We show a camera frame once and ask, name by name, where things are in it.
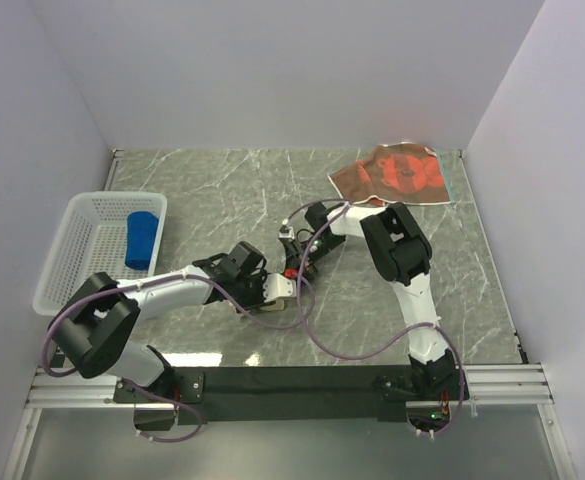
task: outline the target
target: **blue cloth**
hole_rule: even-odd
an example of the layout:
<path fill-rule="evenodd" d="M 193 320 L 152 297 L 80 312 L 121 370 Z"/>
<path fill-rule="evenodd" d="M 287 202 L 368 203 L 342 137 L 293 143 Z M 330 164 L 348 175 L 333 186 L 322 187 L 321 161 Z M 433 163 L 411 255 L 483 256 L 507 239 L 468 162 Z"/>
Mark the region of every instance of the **blue cloth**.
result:
<path fill-rule="evenodd" d="M 150 212 L 134 212 L 128 215 L 128 247 L 125 265 L 133 270 L 147 270 L 152 259 L 154 239 L 159 219 Z"/>

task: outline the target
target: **white plastic basket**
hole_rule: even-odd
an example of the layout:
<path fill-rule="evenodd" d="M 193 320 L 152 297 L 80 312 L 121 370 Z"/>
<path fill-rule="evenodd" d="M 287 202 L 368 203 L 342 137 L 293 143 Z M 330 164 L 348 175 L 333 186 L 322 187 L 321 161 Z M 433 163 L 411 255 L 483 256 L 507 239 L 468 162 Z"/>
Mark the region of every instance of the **white plastic basket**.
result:
<path fill-rule="evenodd" d="M 114 279 L 154 274 L 168 201 L 160 193 L 81 193 L 68 203 L 32 300 L 40 315 L 54 316 L 87 277 L 106 272 Z M 127 218 L 151 212 L 159 219 L 148 270 L 125 266 Z"/>

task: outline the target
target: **brown towel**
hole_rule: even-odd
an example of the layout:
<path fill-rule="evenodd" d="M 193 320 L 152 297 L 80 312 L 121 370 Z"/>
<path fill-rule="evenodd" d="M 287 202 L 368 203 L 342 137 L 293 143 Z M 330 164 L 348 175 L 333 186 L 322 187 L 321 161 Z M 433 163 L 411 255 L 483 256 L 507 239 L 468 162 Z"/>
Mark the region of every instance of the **brown towel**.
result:
<path fill-rule="evenodd" d="M 355 203 L 450 202 L 438 156 L 416 143 L 376 147 L 366 160 L 358 160 L 328 178 L 341 197 Z"/>

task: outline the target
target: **wall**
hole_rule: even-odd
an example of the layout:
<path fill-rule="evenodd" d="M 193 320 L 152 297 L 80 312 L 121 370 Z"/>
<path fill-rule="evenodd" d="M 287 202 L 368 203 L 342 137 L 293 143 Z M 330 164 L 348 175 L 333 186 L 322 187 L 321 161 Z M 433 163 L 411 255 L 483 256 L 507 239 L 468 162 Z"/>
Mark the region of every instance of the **wall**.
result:
<path fill-rule="evenodd" d="M 0 0 L 0 473 L 46 322 L 31 300 L 68 199 L 111 156 L 25 0 Z"/>
<path fill-rule="evenodd" d="M 31 0 L 110 145 L 466 147 L 542 0 Z"/>
<path fill-rule="evenodd" d="M 545 2 L 467 168 L 514 322 L 585 479 L 585 2 Z"/>

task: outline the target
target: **gray marble surface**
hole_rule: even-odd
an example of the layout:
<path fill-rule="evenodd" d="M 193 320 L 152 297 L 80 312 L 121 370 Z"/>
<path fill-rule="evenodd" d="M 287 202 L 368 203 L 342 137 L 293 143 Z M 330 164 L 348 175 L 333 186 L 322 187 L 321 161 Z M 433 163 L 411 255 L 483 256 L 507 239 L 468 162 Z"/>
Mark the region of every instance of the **gray marble surface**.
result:
<path fill-rule="evenodd" d="M 368 150 L 127 150 L 112 190 L 143 190 L 168 198 L 156 273 L 228 252 L 247 240 L 280 271 L 281 220 L 296 206 L 335 192 L 326 173 L 364 158 Z M 517 337 L 498 285 L 470 187 L 457 151 L 442 152 L 455 203 L 410 207 L 430 238 L 432 292 L 442 327 L 467 363 L 520 363 Z M 403 328 L 398 302 L 375 270 L 362 239 L 318 265 L 316 334 L 345 353 L 367 352 Z M 289 323 L 295 309 L 262 313 Z M 339 363 L 301 328 L 275 331 L 238 316 L 227 302 L 173 310 L 137 325 L 133 340 L 181 355 L 184 364 L 324 365 Z M 407 363 L 407 341 L 365 361 Z"/>

